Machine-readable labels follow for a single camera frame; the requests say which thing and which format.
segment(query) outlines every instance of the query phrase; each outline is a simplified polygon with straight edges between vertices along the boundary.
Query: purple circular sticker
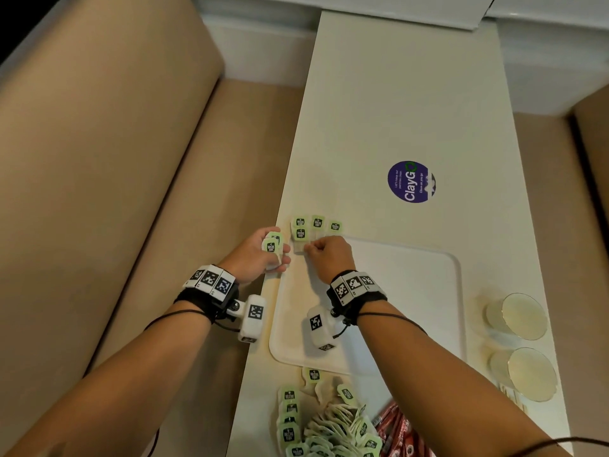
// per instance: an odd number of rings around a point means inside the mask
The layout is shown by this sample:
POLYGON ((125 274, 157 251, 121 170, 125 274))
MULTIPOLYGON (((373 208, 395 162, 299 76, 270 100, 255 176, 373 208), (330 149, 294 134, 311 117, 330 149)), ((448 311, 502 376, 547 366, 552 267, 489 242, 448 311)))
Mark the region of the purple circular sticker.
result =
POLYGON ((387 174, 395 195, 409 203, 421 203, 435 194, 435 177, 425 165, 412 160, 396 163, 387 174))

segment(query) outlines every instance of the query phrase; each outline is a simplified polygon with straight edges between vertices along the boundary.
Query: forearm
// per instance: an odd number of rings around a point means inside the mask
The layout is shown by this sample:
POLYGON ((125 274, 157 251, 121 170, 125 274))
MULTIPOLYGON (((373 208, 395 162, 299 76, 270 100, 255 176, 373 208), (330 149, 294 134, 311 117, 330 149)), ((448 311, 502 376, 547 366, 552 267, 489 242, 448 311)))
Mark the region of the forearm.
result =
MULTIPOLYGON (((361 313, 401 314, 386 301, 361 313)), ((415 325, 363 315, 357 324, 393 398, 438 456, 506 457, 547 435, 486 378, 415 325)), ((537 456, 568 456, 551 447, 537 456)))
MULTIPOLYGON (((198 308, 179 301, 167 312, 198 308)), ((211 323, 173 315, 152 325, 62 397, 6 454, 35 456, 66 443, 65 456, 139 456, 161 425, 211 323)))

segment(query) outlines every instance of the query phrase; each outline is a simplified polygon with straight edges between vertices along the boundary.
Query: hand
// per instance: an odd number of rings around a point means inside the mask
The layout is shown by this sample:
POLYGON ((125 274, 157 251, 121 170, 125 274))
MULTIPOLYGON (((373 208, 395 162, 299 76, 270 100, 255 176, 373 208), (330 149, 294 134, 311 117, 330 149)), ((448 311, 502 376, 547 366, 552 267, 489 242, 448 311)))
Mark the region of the hand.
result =
POLYGON ((317 276, 330 284, 338 274, 347 269, 355 270, 351 245, 341 236, 329 236, 304 246, 317 271, 317 276))
MULTIPOLYGON (((280 232, 281 229, 271 227, 257 230, 237 245, 226 258, 218 263, 218 266, 235 276, 239 284, 249 284, 264 273, 267 266, 277 266, 267 272, 285 272, 286 264, 290 264, 292 261, 289 256, 283 255, 283 260, 279 262, 275 253, 262 250, 263 240, 270 231, 280 232)), ((289 253, 289 251, 290 246, 283 244, 283 253, 289 253)))

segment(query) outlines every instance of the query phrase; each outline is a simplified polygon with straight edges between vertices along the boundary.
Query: white tray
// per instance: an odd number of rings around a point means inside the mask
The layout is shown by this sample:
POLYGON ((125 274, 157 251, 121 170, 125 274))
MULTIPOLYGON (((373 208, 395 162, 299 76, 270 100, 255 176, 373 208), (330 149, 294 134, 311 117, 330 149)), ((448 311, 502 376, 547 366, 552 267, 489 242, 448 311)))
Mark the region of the white tray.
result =
MULTIPOLYGON (((457 260, 445 253, 346 239, 353 247, 357 268, 378 282, 389 301, 419 323, 440 345, 465 360, 457 260)), ((277 294, 269 341, 271 354, 279 362, 296 366, 348 375, 379 375, 357 327, 348 328, 336 339, 338 346, 327 352, 311 342, 306 314, 320 302, 330 308, 327 289, 308 260, 301 254, 293 254, 277 294)), ((342 327, 342 324, 337 326, 337 331, 342 327)))

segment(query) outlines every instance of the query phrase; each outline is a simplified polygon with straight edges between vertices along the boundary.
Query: white countertop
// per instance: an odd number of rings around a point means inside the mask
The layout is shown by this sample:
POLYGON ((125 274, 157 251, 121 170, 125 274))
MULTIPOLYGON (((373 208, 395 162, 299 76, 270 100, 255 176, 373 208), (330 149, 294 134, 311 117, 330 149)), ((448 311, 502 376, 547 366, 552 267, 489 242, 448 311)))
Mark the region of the white countertop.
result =
MULTIPOLYGON (((491 378, 491 353, 527 345, 558 371, 551 330, 525 343, 493 334, 482 318, 489 301, 512 292, 547 308, 494 24, 470 33, 324 12, 277 224, 297 212, 341 219, 350 236, 451 254, 468 364, 491 378), (426 202, 389 188, 389 170, 407 160, 434 173, 426 202)), ((278 283, 264 283, 269 318, 278 283)), ((300 382, 300 368, 271 356, 270 322, 250 347, 229 457, 277 454, 277 389, 300 382)), ((551 401, 525 404, 550 436, 569 436, 560 385, 551 401)))

